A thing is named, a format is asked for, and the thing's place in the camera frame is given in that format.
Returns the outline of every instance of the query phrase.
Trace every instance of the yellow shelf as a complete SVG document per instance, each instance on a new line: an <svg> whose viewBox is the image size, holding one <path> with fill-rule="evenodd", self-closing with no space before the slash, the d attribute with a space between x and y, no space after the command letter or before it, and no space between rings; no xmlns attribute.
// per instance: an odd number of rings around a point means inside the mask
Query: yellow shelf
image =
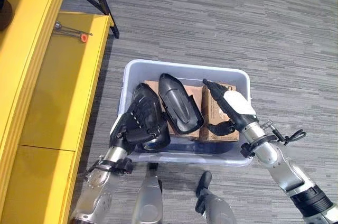
<svg viewBox="0 0 338 224"><path fill-rule="evenodd" d="M14 17L0 31L0 213L17 144L62 0L8 0Z"/></svg>
<svg viewBox="0 0 338 224"><path fill-rule="evenodd" d="M17 179L17 173L24 168L20 164L21 168L14 170L11 176L1 223L24 223L15 222L24 220L18 217L24 212L30 213L28 219L31 223L67 222L98 74L112 21L109 15L71 12L60 12L57 20L64 26L90 32L93 36L88 37L87 43L82 43L77 38L52 34L24 122L19 148L40 149L43 154L47 151L57 151L60 154L67 152L73 157L68 163L69 157L67 161L62 161L53 155L48 157L48 154L42 158L42 154L37 153L32 157L32 162L38 162L37 166L40 167L36 167L35 173L30 169L32 174L18 184L14 179ZM22 154L18 152L15 167L22 158ZM56 168L59 161L65 173L60 174ZM40 173L39 170L48 167L51 172L47 179L40 175L43 172ZM66 173L66 184L60 184L58 180L63 179ZM36 184L44 184L43 188L50 188L49 197L45 196L45 189L40 189ZM21 195L15 192L17 186L21 187L20 191L31 192ZM30 198L30 206L25 206L23 202L26 201L23 200L29 195L35 197ZM16 202L20 207L13 207Z"/></svg>
<svg viewBox="0 0 338 224"><path fill-rule="evenodd" d="M73 151L19 146L1 223L59 224L73 156Z"/></svg>

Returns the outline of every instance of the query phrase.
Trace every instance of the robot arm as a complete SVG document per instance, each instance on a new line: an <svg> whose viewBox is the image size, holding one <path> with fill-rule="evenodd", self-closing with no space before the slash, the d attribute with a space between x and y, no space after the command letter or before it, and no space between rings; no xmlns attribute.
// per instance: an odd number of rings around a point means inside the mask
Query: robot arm
<svg viewBox="0 0 338 224"><path fill-rule="evenodd" d="M300 210L306 223L337 224L338 206L285 154L281 141L288 140L285 140L271 123L267 126L275 135L268 136L264 127L266 125L259 124L256 112L239 92L227 90L226 87L205 79L203 83L210 89L212 97L222 111L230 117L226 123L208 125L209 130L218 135L225 135L235 129L243 133L248 143L242 145L241 153L245 157L257 156L278 186ZM305 136L305 133L300 131L298 134L302 134L300 137Z"/></svg>
<svg viewBox="0 0 338 224"><path fill-rule="evenodd" d="M126 156L136 144L149 142L161 131L155 123L148 123L151 101L137 99L128 111L119 115L110 134L109 149L87 171L86 188L78 199L71 216L71 224L100 224L110 209L112 194L119 177L133 170L132 161Z"/></svg>

